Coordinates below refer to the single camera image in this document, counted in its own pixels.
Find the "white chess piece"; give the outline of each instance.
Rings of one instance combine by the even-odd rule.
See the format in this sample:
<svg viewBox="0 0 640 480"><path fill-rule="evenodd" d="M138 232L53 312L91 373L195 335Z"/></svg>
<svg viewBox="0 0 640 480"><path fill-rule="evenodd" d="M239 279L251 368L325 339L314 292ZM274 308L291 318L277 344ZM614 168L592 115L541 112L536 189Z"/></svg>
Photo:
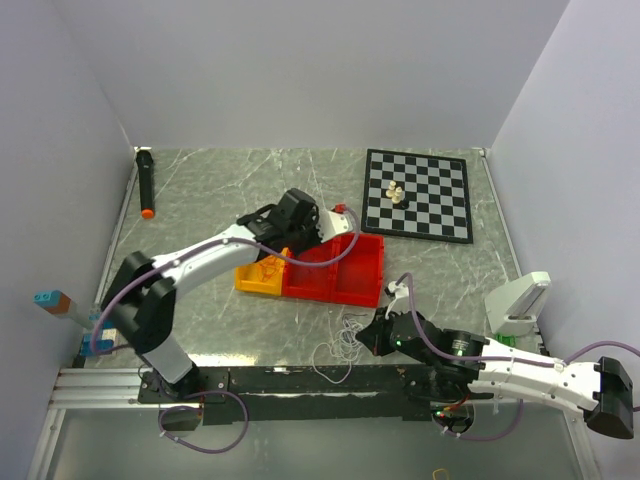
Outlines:
<svg viewBox="0 0 640 480"><path fill-rule="evenodd" d="M387 190L387 198L393 198L393 196L396 193L396 182L394 182L393 180L391 180L389 182L389 188Z"/></svg>
<svg viewBox="0 0 640 480"><path fill-rule="evenodd" d="M395 192L393 192L393 197L391 197L391 201L394 204L398 204L402 201L402 188L396 187Z"/></svg>

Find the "red plastic bin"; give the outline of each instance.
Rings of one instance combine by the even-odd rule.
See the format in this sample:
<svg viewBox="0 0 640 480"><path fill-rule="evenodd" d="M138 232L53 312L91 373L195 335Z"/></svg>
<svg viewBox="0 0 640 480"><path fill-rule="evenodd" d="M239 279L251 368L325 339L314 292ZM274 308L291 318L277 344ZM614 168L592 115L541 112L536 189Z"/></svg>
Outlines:
<svg viewBox="0 0 640 480"><path fill-rule="evenodd" d="M329 260L342 253L352 239L353 234L334 238L304 252L298 259L307 262ZM299 267L287 263L282 278L282 295L376 308L382 290L383 271L383 237L361 233L349 255L330 267Z"/></svg>
<svg viewBox="0 0 640 480"><path fill-rule="evenodd" d="M333 258L333 240L296 257L303 262L326 262ZM282 277L282 295L329 302L333 288L334 265L325 268L299 267L286 263Z"/></svg>
<svg viewBox="0 0 640 480"><path fill-rule="evenodd" d="M336 238L334 255L340 255L353 240L353 234ZM376 308L383 282L384 240L361 234L353 250L337 264L333 303Z"/></svg>

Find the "yellow tray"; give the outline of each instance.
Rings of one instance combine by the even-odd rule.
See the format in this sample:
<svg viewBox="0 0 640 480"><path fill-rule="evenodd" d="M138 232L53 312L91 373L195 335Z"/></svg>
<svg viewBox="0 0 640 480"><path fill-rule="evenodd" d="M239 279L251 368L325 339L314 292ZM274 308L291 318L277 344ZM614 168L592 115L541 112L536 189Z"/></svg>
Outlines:
<svg viewBox="0 0 640 480"><path fill-rule="evenodd" d="M287 255L288 251L285 248L281 253ZM257 263L238 267L235 277L236 290L280 296L283 272L284 260L271 255Z"/></svg>

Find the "white wall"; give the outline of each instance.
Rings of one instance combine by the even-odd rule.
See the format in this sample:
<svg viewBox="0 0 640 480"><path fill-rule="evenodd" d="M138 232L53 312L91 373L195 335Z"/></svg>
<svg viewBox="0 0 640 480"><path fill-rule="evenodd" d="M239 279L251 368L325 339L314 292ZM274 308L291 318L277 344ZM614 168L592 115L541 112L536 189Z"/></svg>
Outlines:
<svg viewBox="0 0 640 480"><path fill-rule="evenodd" d="M0 65L0 477L18 479L80 334L33 294L93 301L131 157L50 2L2 2Z"/></svg>
<svg viewBox="0 0 640 480"><path fill-rule="evenodd" d="M640 346L638 18L637 0L572 1L493 145L523 270L554 282L540 326L558 356L601 339ZM585 359L603 354L640 385L640 359ZM592 443L604 478L638 478L638 437Z"/></svg>
<svg viewBox="0 0 640 480"><path fill-rule="evenodd" d="M53 0L134 145L490 145L566 0Z"/></svg>

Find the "black marker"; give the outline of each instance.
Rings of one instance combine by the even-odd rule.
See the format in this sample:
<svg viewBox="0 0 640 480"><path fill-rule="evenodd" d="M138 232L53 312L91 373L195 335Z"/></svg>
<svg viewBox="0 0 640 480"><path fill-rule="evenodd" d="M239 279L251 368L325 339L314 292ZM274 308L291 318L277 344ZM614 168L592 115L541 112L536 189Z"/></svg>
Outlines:
<svg viewBox="0 0 640 480"><path fill-rule="evenodd" d="M156 214L153 189L153 158L149 150L138 150L138 185L140 186L140 214L150 219Z"/></svg>

